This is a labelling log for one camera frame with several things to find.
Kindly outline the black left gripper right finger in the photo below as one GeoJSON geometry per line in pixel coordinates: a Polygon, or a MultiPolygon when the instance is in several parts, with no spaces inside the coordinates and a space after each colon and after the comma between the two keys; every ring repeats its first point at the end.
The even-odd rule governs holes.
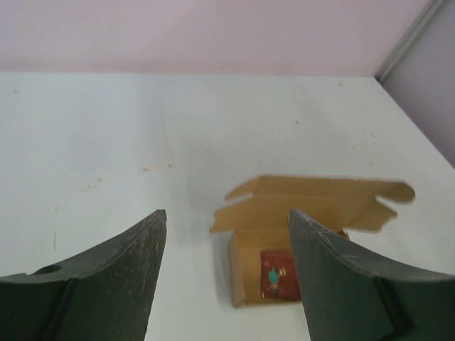
{"type": "Polygon", "coordinates": [[[454,339],[454,276],[376,254],[301,210],[288,226],[312,340],[454,339]]]}

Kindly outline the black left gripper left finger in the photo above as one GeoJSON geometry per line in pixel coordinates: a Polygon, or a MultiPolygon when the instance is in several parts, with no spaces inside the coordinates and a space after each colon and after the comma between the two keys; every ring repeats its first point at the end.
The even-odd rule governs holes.
{"type": "Polygon", "coordinates": [[[69,259],[1,277],[1,339],[144,340],[166,221],[157,210],[69,259]]]}

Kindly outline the small red packet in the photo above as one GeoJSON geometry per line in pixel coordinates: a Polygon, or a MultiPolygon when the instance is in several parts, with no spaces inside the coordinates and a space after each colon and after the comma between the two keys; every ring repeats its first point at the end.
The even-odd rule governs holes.
{"type": "Polygon", "coordinates": [[[263,298],[300,301],[298,276],[292,253],[286,249],[265,249],[260,253],[263,298]]]}

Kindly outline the brown cardboard paper box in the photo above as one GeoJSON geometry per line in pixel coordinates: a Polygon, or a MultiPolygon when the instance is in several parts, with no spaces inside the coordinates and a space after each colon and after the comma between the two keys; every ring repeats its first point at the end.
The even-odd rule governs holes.
{"type": "Polygon", "coordinates": [[[286,302],[262,297],[260,253],[265,249],[291,252],[288,216],[292,209],[347,239],[349,230],[376,233],[396,218],[397,213],[378,202],[378,197],[410,203],[415,191],[402,181],[284,175],[261,175],[233,189],[225,198],[227,206],[215,212],[211,232],[232,232],[228,257],[234,307],[286,302]]]}

